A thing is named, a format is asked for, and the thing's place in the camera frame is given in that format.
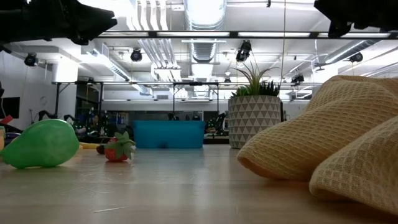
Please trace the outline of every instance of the strawberry leaves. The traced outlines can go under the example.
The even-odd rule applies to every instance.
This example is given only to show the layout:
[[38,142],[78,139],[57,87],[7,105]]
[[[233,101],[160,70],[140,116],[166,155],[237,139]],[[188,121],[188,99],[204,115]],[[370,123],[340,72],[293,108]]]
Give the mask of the strawberry leaves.
[[131,159],[131,153],[135,152],[133,146],[135,146],[136,143],[129,138],[129,134],[127,132],[125,132],[123,135],[120,133],[115,133],[114,136],[117,141],[109,142],[105,148],[114,149],[116,151],[117,159],[123,155],[126,155],[129,159]]

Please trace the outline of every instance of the green pear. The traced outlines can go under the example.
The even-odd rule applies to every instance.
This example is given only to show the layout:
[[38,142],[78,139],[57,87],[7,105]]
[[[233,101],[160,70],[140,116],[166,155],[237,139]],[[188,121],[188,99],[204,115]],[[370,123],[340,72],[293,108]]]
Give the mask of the green pear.
[[72,126],[48,119],[29,126],[1,155],[6,164],[18,169],[55,167],[70,160],[77,150],[79,141]]

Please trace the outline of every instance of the toy fruit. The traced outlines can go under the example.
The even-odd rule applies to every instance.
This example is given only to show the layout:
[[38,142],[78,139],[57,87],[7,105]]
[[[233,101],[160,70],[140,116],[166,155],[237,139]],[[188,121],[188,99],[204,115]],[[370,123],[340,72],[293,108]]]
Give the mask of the toy fruit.
[[83,146],[83,149],[96,149],[98,146],[100,146],[99,144],[84,142],[81,142],[80,145]]
[[65,121],[48,119],[29,126],[1,151],[3,161],[15,168],[55,167],[79,149],[75,131]]
[[131,159],[131,153],[135,152],[133,149],[135,145],[136,143],[130,140],[127,132],[123,135],[115,133],[115,137],[111,138],[105,146],[105,157],[110,162],[122,162]]
[[98,152],[98,154],[101,154],[101,155],[105,154],[105,147],[104,146],[98,146],[97,147],[97,152]]

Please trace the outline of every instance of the metal frame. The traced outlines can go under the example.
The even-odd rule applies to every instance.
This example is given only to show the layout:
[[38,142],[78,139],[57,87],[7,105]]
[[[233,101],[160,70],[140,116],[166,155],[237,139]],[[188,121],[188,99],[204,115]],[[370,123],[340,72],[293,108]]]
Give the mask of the metal frame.
[[220,113],[220,83],[218,82],[173,82],[173,113],[175,113],[175,86],[176,85],[190,85],[190,86],[203,86],[215,85],[217,86],[217,113]]
[[[188,34],[204,34],[206,35],[188,35]],[[216,33],[225,33],[225,35],[217,35]],[[375,37],[375,35],[383,35],[385,37]],[[350,32],[347,36],[342,36],[340,40],[391,40],[397,39],[396,33],[378,33],[378,32]],[[142,39],[142,38],[161,38],[161,39],[332,39],[328,37],[328,32],[314,31],[232,31],[232,30],[120,30],[103,32],[99,39]]]
[[60,93],[66,89],[66,87],[68,87],[69,85],[89,85],[89,84],[100,84],[101,85],[101,89],[99,91],[99,101],[98,103],[98,122],[101,122],[101,111],[102,111],[102,102],[103,102],[103,98],[104,98],[104,83],[103,82],[82,82],[82,81],[77,81],[77,82],[53,82],[52,84],[57,85],[57,95],[55,98],[55,114],[58,114],[58,104],[59,104],[59,98],[60,98]]

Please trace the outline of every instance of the black pole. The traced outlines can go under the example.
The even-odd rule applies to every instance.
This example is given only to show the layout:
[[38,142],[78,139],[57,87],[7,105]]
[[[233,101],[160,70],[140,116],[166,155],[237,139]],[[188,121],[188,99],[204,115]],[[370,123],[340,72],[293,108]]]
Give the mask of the black pole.
[[101,112],[102,112],[102,100],[103,100],[103,94],[104,94],[104,83],[101,83],[101,89],[99,90],[99,101],[98,101],[98,136],[101,135]]
[[58,102],[60,99],[60,87],[61,87],[61,83],[57,83],[57,96],[55,98],[55,115],[58,116]]
[[220,86],[217,83],[217,114],[220,114]]
[[175,114],[175,83],[173,83],[173,115]]
[[102,100],[104,94],[104,83],[101,83],[101,89],[99,91],[99,101],[98,101],[98,114],[101,116],[102,111]]

